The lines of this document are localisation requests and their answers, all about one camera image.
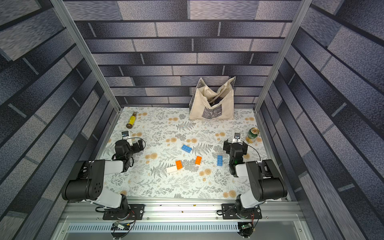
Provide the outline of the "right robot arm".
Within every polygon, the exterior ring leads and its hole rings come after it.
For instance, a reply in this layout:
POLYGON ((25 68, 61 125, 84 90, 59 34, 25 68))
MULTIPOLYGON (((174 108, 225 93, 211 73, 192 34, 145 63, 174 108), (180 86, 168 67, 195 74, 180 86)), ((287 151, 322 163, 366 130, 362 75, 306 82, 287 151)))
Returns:
POLYGON ((230 174, 235 178, 247 178, 250 183, 251 189, 236 198, 238 214, 253 210, 266 200, 278 200, 288 195, 286 183, 273 160, 244 161, 248 147, 238 139, 226 140, 223 144, 223 150, 230 156, 230 174))

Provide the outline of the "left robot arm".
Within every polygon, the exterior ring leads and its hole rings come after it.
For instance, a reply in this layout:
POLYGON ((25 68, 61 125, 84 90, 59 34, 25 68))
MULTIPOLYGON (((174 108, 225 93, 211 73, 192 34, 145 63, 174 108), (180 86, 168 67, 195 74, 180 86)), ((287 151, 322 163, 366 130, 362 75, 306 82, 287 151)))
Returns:
POLYGON ((137 141, 131 144, 130 140, 131 138, 125 138, 115 143, 115 154, 111 160, 75 163, 62 188, 62 198, 66 201, 93 203, 106 209, 128 210, 125 194, 105 189, 104 177, 125 173, 133 167, 133 155, 142 152, 146 142, 137 138, 137 141))

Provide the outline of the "aluminium frame post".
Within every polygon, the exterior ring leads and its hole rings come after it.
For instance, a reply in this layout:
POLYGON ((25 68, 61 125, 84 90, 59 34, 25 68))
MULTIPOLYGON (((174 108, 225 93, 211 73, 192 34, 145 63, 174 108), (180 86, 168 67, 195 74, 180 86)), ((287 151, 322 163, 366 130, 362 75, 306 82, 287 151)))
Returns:
POLYGON ((276 79, 277 75, 278 75, 278 70, 299 30, 299 27, 310 7, 312 3, 312 0, 304 0, 304 1, 301 1, 301 4, 300 4, 300 7, 298 9, 298 12, 296 13, 293 21, 292 21, 292 25, 290 27, 290 30, 288 31, 288 34, 286 36, 286 38, 284 39, 284 42, 283 42, 283 45, 278 53, 278 56, 277 56, 277 59, 275 61, 275 63, 273 64, 271 70, 270 70, 270 73, 268 75, 268 78, 262 88, 262 92, 260 93, 258 99, 257 99, 257 102, 256 102, 256 105, 255 105, 255 108, 254 108, 254 113, 257 114, 258 111, 260 110, 265 98, 266 98, 266 95, 272 85, 272 82, 276 79))
POLYGON ((91 68, 91 71, 94 73, 97 81, 101 85, 102 89, 104 90, 107 99, 111 102, 114 109, 119 113, 121 111, 121 107, 116 99, 116 97, 113 95, 111 88, 109 87, 102 71, 100 70, 99 66, 96 63, 96 60, 94 59, 89 47, 87 46, 83 36, 81 35, 78 27, 76 26, 74 20, 72 19, 68 9, 66 8, 63 1, 58 0, 50 0, 53 7, 55 8, 58 16, 64 23, 65 27, 67 28, 68 32, 70 33, 71 37, 73 38, 75 44, 79 48, 81 54, 85 58, 87 64, 91 68))

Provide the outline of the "left aluminium frame post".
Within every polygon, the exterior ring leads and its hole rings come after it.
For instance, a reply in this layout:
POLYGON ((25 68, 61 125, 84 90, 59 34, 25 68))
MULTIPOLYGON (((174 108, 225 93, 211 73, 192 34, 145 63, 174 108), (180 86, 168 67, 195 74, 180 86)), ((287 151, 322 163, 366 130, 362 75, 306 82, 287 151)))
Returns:
POLYGON ((104 90, 107 99, 111 102, 114 109, 119 113, 121 111, 121 107, 116 99, 116 97, 113 95, 111 88, 109 87, 102 71, 100 70, 99 66, 96 63, 96 60, 94 59, 89 47, 87 46, 83 36, 81 35, 78 27, 76 26, 74 20, 72 19, 68 9, 66 8, 63 1, 58 0, 50 0, 53 7, 55 8, 58 16, 64 23, 65 27, 67 28, 68 32, 70 33, 71 37, 73 38, 75 44, 79 48, 81 54, 85 58, 87 64, 91 68, 91 71, 94 73, 97 81, 101 85, 102 89, 104 90))

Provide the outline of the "aluminium front rail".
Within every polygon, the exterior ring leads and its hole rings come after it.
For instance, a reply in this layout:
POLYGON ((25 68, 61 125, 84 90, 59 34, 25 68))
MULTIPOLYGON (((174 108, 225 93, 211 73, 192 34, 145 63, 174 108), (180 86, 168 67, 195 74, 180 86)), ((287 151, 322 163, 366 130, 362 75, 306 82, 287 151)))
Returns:
POLYGON ((259 205, 262 219, 224 220, 222 204, 234 204, 225 200, 195 199, 138 199, 129 198, 129 204, 144 204, 142 220, 105 221, 103 212, 88 203, 69 203, 52 236, 64 240, 70 234, 102 234, 108 238, 149 233, 233 233, 238 236, 238 223, 252 223, 251 235, 258 239, 312 240, 313 236, 304 215, 296 202, 269 201, 259 205), (128 231, 111 231, 114 222, 129 223, 128 231))

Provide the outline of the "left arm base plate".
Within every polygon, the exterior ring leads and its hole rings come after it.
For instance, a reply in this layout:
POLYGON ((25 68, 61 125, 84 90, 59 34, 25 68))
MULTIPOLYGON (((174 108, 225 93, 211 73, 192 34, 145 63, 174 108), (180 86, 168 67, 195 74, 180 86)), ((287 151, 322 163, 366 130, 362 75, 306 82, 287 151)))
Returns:
POLYGON ((105 221, 142 220, 144 204, 130 204, 124 209, 106 209, 103 215, 105 221))

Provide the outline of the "right aluminium frame post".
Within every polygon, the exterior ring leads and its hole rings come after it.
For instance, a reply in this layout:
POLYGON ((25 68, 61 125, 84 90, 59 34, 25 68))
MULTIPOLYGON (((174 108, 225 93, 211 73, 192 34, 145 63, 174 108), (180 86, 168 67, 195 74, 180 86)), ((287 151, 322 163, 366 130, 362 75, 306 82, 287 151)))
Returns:
POLYGON ((254 108, 254 113, 257 114, 258 111, 260 110, 265 98, 266 98, 266 95, 272 85, 272 82, 276 79, 277 75, 278 75, 278 70, 299 30, 299 27, 310 7, 312 3, 312 0, 304 0, 304 1, 301 1, 301 4, 300 4, 300 7, 298 9, 298 12, 296 13, 293 21, 292 21, 292 25, 290 27, 290 30, 288 31, 288 34, 286 36, 286 38, 284 39, 284 42, 283 42, 283 45, 278 53, 278 56, 277 56, 277 59, 275 61, 275 63, 273 64, 271 70, 270 70, 270 73, 268 75, 268 78, 262 88, 262 92, 260 93, 258 99, 257 99, 257 102, 256 102, 256 105, 255 105, 255 108, 254 108))

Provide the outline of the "yellow label brown bottle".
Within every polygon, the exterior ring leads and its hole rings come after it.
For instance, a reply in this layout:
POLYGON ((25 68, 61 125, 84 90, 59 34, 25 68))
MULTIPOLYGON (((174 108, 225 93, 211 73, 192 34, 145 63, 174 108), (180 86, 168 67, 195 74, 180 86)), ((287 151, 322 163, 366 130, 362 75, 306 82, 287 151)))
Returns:
POLYGON ((137 115, 138 115, 138 112, 133 112, 133 114, 131 115, 131 117, 129 118, 129 121, 128 123, 126 124, 126 127, 128 129, 131 129, 133 126, 134 126, 134 123, 137 119, 137 115))

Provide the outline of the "circuit board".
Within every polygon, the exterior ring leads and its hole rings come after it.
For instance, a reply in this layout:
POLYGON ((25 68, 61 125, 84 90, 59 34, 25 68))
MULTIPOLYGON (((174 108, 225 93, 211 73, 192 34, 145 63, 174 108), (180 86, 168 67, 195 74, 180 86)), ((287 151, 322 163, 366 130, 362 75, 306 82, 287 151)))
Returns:
POLYGON ((131 224, 129 223, 118 223, 114 222, 111 226, 111 231, 116 232, 116 231, 128 231, 131 228, 131 224))
POLYGON ((248 239, 254 231, 254 225, 252 223, 238 223, 238 234, 245 239, 248 239))

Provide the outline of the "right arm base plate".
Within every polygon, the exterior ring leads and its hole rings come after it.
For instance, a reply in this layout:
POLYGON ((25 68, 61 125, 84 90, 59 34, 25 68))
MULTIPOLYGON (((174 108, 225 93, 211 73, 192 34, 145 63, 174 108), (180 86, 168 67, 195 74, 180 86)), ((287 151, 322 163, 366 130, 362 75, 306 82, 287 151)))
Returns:
POLYGON ((224 220, 259 220, 263 218, 259 206, 244 209, 236 207, 235 204, 222 204, 221 213, 224 220))

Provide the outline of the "blue lego brick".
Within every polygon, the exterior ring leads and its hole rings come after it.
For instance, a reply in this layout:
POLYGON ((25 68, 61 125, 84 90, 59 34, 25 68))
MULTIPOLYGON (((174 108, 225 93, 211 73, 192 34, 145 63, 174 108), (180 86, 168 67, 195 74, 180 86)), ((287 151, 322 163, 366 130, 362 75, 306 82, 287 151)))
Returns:
POLYGON ((192 148, 189 147, 189 146, 187 146, 187 145, 183 145, 183 146, 181 147, 181 149, 182 149, 183 151, 187 152, 187 153, 190 153, 190 152, 192 151, 192 148))
POLYGON ((223 160, 223 156, 218 155, 218 156, 217 156, 217 166, 218 166, 218 167, 222 167, 222 166, 223 166, 223 162, 224 162, 224 160, 223 160))

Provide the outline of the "orange lego brick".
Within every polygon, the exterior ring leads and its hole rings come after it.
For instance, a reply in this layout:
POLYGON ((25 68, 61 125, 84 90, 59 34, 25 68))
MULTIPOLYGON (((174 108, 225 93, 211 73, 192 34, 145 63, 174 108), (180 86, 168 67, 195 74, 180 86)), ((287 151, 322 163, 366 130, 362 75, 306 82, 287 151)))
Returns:
POLYGON ((176 163, 177 170, 180 170, 183 168, 182 161, 176 161, 175 163, 176 163))
POLYGON ((200 165, 200 164, 201 164, 201 161, 202 161, 202 157, 197 156, 197 158, 196 158, 196 160, 195 160, 195 164, 196 164, 196 165, 200 165))

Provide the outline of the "blue lego brick right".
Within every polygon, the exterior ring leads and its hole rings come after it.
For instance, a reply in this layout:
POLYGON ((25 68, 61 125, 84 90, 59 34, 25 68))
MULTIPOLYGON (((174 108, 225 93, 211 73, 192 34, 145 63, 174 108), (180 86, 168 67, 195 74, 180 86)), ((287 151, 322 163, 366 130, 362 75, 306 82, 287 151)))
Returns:
POLYGON ((224 162, 224 160, 223 160, 223 156, 218 155, 218 156, 217 156, 217 166, 218 166, 218 167, 222 167, 222 166, 223 166, 223 162, 224 162))

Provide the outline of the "beige canvas tote bag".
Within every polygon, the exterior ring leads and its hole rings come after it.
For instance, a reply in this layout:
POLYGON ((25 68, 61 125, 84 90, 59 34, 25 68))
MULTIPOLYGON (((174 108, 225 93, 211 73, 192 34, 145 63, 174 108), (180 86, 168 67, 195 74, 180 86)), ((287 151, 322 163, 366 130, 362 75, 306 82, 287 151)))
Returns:
POLYGON ((230 78, 216 92, 199 79, 189 104, 190 120, 232 120, 234 118, 234 84, 230 78))

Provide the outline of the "right circuit board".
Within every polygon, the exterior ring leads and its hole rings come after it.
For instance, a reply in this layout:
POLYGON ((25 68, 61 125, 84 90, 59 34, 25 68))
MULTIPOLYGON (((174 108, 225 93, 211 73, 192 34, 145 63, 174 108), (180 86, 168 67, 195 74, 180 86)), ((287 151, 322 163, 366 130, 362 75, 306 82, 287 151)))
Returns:
POLYGON ((254 225, 252 223, 238 223, 238 234, 245 239, 248 239, 254 231, 254 225))

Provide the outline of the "blue lego brick left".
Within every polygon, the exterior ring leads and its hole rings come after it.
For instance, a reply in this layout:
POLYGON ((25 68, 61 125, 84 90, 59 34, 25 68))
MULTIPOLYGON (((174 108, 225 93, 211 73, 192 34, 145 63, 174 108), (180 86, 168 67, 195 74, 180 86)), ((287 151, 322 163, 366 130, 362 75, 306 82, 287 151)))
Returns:
POLYGON ((183 146, 181 147, 181 149, 182 149, 183 151, 187 152, 187 153, 190 153, 190 152, 192 151, 192 148, 189 147, 189 146, 187 146, 187 145, 183 145, 183 146))

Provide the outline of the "white lego brick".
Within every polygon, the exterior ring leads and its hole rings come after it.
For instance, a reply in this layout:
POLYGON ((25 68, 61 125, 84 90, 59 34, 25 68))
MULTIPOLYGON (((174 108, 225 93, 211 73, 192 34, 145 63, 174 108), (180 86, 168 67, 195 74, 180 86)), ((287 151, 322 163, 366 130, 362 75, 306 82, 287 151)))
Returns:
POLYGON ((177 172, 177 171, 178 171, 177 166, 171 166, 171 167, 169 167, 169 168, 166 168, 166 172, 167 172, 168 174, 171 174, 171 173, 174 173, 174 172, 177 172))

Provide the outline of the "green beverage can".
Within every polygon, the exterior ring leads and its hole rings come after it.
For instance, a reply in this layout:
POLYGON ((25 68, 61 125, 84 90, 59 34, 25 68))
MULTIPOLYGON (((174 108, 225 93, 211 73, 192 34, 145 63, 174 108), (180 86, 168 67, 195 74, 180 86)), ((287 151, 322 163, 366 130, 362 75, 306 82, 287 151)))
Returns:
POLYGON ((247 137, 246 137, 246 141, 248 143, 253 143, 256 138, 259 136, 260 134, 260 131, 259 129, 257 128, 251 128, 249 131, 248 131, 248 134, 247 134, 247 137))

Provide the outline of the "left circuit board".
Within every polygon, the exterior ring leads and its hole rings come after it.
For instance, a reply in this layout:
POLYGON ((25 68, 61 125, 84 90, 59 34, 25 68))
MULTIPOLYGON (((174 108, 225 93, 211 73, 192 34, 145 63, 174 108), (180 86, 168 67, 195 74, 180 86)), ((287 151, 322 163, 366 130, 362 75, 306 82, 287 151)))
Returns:
POLYGON ((118 223, 114 222, 111 226, 111 231, 116 232, 116 231, 128 231, 131 228, 131 224, 129 223, 118 223))

